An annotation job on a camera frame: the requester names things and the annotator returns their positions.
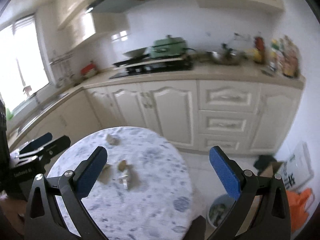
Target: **human hand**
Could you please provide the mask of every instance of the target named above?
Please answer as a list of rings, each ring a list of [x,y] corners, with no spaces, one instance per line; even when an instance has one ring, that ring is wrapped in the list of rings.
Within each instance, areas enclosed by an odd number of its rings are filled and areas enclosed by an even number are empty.
[[[26,213],[27,202],[10,198],[6,193],[0,196],[0,207],[12,227],[21,235],[24,234],[24,221],[20,215]]]

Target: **marble tabletop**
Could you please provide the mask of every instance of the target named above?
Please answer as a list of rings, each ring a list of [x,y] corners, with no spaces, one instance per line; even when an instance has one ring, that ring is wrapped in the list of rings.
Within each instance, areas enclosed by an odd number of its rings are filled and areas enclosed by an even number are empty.
[[[118,138],[117,146],[106,141],[108,134]],[[65,151],[48,177],[74,170],[97,146],[106,148],[111,166],[82,202],[103,233],[110,240],[181,240],[196,217],[188,169],[177,149],[151,130],[116,127],[88,135]],[[132,171],[129,190],[118,179],[124,159]],[[62,198],[57,202],[68,229],[78,234]]]

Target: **orange plastic bag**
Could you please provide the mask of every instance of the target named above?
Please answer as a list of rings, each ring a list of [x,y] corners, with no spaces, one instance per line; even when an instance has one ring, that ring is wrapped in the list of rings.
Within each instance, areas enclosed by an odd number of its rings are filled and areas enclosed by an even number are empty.
[[[300,194],[289,190],[286,192],[290,208],[291,233],[293,233],[301,228],[306,222],[309,216],[309,213],[307,212],[309,207],[306,207],[306,202],[308,201],[309,197],[313,195],[313,193],[311,188],[307,188]]]

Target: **silver bolt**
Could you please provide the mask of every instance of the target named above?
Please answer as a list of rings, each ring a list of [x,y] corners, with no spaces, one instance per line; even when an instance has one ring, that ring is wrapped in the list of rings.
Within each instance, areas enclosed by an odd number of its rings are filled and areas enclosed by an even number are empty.
[[[282,179],[282,177],[281,177],[281,175],[280,175],[279,173],[276,173],[276,174],[275,174],[275,178],[276,178],[276,179]]]
[[[252,176],[252,171],[245,170],[245,171],[244,171],[244,174],[245,174],[247,177],[251,177],[251,176]]]
[[[36,175],[36,180],[41,180],[41,179],[42,179],[42,177],[43,177],[43,175],[42,175],[42,174],[37,174],[37,175]]]
[[[64,176],[70,177],[72,174],[73,174],[73,171],[66,171],[66,172],[64,173]]]

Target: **kitchen sink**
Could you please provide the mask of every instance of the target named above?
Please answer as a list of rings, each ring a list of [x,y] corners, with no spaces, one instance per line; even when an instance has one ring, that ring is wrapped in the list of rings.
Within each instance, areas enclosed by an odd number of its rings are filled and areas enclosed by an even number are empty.
[[[68,94],[69,93],[59,94],[54,98],[52,98],[50,102],[48,102],[47,104],[43,106],[39,105],[36,111],[20,125],[20,127],[18,128],[18,134],[20,134],[21,131],[23,131],[29,124],[31,124],[42,112],[44,112],[46,109],[51,107],[53,104],[55,104],[56,102],[58,102],[59,100],[67,96]]]

